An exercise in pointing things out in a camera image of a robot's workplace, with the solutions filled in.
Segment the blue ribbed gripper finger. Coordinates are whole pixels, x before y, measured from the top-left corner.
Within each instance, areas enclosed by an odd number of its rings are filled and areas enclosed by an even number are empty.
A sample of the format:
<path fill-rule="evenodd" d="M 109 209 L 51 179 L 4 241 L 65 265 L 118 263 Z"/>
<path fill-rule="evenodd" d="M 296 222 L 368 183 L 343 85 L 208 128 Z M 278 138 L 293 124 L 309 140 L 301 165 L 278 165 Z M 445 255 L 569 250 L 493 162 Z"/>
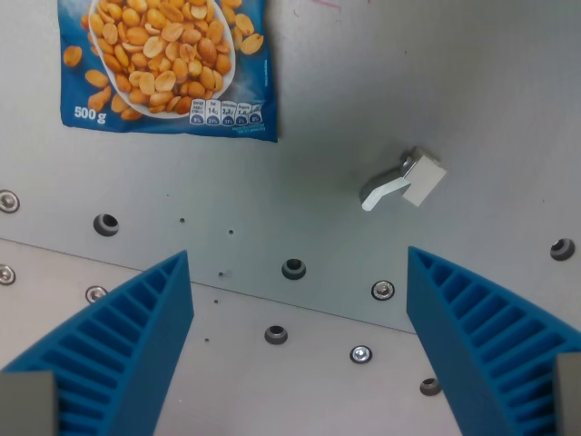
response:
<path fill-rule="evenodd" d="M 186 252 L 86 306 L 4 368 L 54 376 L 60 435 L 152 435 L 194 317 Z"/>
<path fill-rule="evenodd" d="M 407 314 L 464 435 L 555 435 L 556 357 L 580 332 L 433 253 L 408 250 Z"/>

